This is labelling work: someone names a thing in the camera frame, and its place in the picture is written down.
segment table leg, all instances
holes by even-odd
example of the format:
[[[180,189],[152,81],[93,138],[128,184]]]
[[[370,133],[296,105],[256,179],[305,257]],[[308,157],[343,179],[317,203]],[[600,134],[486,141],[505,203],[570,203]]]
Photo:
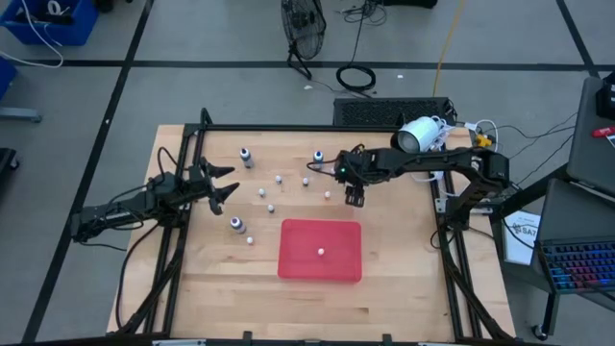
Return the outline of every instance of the table leg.
[[[559,294],[549,294],[547,300],[547,309],[545,310],[545,318],[542,324],[534,326],[532,328],[534,336],[539,340],[546,340],[549,335],[553,335],[555,332],[555,319],[557,317],[557,309],[559,308]]]
[[[549,185],[549,181],[551,179],[559,179],[564,182],[570,182],[571,178],[568,176],[568,173],[566,173],[567,168],[568,163],[564,163],[562,166],[549,173],[538,182],[524,188],[503,201],[500,205],[500,212],[495,216],[495,220],[499,221],[547,194],[547,186]]]

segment rgb keyboard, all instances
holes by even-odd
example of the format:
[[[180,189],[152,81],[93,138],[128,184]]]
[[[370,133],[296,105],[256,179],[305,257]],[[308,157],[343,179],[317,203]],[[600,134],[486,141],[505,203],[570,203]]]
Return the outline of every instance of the rgb keyboard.
[[[601,290],[615,290],[615,240],[542,243],[542,249],[546,257],[544,264],[548,266],[555,290],[559,293],[593,291],[583,282]]]

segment wooden tabletop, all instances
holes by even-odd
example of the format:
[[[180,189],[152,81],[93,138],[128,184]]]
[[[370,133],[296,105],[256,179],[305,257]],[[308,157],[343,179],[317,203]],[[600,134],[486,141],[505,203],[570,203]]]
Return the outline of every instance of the wooden tabletop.
[[[158,174],[160,146],[179,152],[182,131],[182,126],[159,127],[147,177]],[[390,134],[375,133],[207,132],[207,159],[236,168],[215,184],[241,186],[223,215],[213,215],[206,201],[194,205],[172,336],[241,338],[244,331],[252,331],[256,339],[381,340],[382,334],[392,334],[396,341],[453,341],[442,260],[430,246],[435,218],[429,185],[409,175],[370,185],[360,209],[344,204],[343,185],[306,169],[315,150],[330,160],[359,143],[388,147],[389,139]],[[470,145],[468,132],[455,131],[447,145]],[[243,167],[238,155],[242,146],[252,152],[253,169]],[[174,170],[168,159],[162,163]],[[276,175],[283,177],[281,185],[276,185]],[[302,185],[304,177],[310,179],[308,187]],[[454,182],[456,191],[468,184],[458,174]],[[260,188],[267,192],[264,199],[258,196]],[[324,198],[325,191],[331,192],[330,200]],[[275,206],[274,213],[267,211],[269,204]],[[231,229],[234,216],[247,226],[245,235]],[[359,222],[362,280],[331,284],[278,278],[280,228],[286,218]],[[473,216],[471,225],[491,234],[486,217]],[[133,232],[131,245],[144,230],[147,227]],[[156,231],[144,240],[129,261],[121,304],[124,322],[151,288],[161,234]],[[254,238],[254,245],[247,244],[247,236]],[[477,295],[502,328],[514,334],[493,240],[466,233],[465,243]],[[465,299],[459,292],[457,296],[464,332],[470,335]],[[165,304],[163,294],[155,330],[161,327]],[[111,318],[109,330],[115,329]]]

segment gray floor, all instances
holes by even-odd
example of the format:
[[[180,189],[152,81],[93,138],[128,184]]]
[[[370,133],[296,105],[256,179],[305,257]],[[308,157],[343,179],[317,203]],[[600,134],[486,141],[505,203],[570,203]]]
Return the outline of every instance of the gray floor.
[[[335,11],[357,2],[322,0],[329,30],[317,61],[352,55],[356,25]],[[0,7],[8,0],[0,0]],[[103,14],[85,47],[62,48],[70,60],[123,60],[144,0]],[[390,8],[388,21],[363,30],[358,61],[437,62],[457,1],[433,10]],[[610,0],[566,0],[594,63],[615,63]],[[49,59],[42,47],[24,47],[0,30],[0,49],[22,58]],[[285,39],[279,1],[157,0],[136,52],[138,61],[283,61]],[[469,0],[447,62],[582,63],[554,0]],[[38,109],[40,124],[0,123],[0,147],[19,151],[23,164],[0,205],[0,343],[21,339],[84,173],[119,68],[19,67],[0,106]],[[338,87],[334,69],[314,69],[314,79]],[[380,97],[430,96],[435,71],[378,69]],[[529,134],[545,132],[578,107],[587,72],[445,70],[438,95],[455,102],[459,119],[492,119]],[[305,90],[304,86],[313,89]],[[159,124],[197,121],[207,107],[216,123],[330,124],[336,95],[287,68],[132,68],[124,87],[86,203],[104,203],[116,191],[140,184]],[[545,137],[511,162],[519,181],[567,138]],[[502,130],[502,152],[528,143]],[[565,147],[523,185],[566,161]],[[540,205],[530,210],[539,212]],[[127,233],[97,240],[125,246]],[[104,333],[123,255],[71,246],[39,340]],[[546,294],[506,279],[517,334],[532,338]],[[578,297],[564,297],[553,343],[604,344],[615,337],[613,313]]]

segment blue crate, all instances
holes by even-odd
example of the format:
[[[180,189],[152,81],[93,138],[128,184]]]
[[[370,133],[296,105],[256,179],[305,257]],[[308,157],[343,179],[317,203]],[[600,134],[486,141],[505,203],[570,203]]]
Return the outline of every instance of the blue crate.
[[[61,45],[84,45],[98,18],[98,10],[92,0],[57,0],[62,9],[70,6],[70,12],[74,19],[72,25],[49,24],[45,31],[45,24],[34,23],[37,32],[50,44],[54,41]],[[32,16],[36,16],[39,10],[46,11],[47,0],[26,0],[26,5]],[[7,9],[0,16],[0,26],[3,26],[21,41],[23,44],[44,44],[37,34],[34,33],[30,24],[14,21],[22,9],[21,0],[12,0]]]
[[[4,93],[7,92],[16,74],[17,70],[9,62],[0,57],[0,99],[2,99]]]

